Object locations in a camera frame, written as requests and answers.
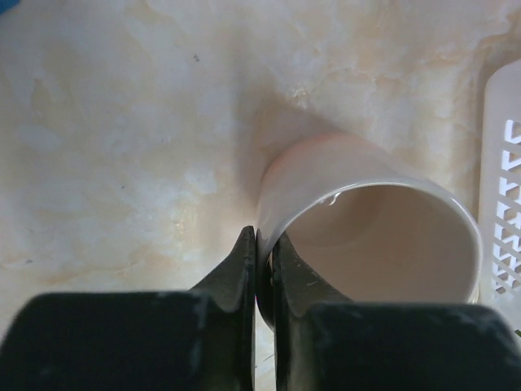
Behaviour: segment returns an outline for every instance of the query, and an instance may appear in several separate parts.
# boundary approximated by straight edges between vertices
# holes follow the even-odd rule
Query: white plastic basket
[[[480,301],[521,330],[521,60],[499,69],[487,83],[479,225]]]

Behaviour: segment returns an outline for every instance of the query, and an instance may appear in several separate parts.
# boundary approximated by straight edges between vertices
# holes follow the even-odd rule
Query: white cup
[[[267,261],[286,231],[299,255],[355,301],[475,301],[477,225],[454,196],[349,134],[309,138],[268,169],[258,203]]]

